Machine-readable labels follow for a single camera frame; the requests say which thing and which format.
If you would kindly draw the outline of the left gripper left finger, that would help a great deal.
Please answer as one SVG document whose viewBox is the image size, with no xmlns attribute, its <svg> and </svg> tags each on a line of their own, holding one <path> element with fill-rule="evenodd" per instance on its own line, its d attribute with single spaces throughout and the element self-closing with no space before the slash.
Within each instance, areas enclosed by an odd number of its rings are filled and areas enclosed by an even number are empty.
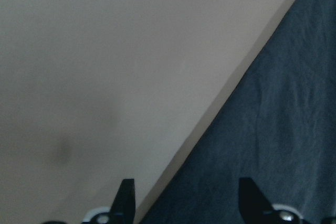
<svg viewBox="0 0 336 224">
<path fill-rule="evenodd" d="M 124 179 L 118 189 L 109 212 L 109 223 L 133 224 L 135 217 L 135 183 Z"/>
</svg>

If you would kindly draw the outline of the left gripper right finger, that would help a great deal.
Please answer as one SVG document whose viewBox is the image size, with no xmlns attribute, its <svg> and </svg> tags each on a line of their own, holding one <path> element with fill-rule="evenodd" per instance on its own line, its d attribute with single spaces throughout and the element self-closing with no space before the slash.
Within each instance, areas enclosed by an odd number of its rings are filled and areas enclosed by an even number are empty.
<svg viewBox="0 0 336 224">
<path fill-rule="evenodd" d="M 244 223 L 278 223 L 270 201 L 249 177 L 239 179 L 238 206 Z"/>
</svg>

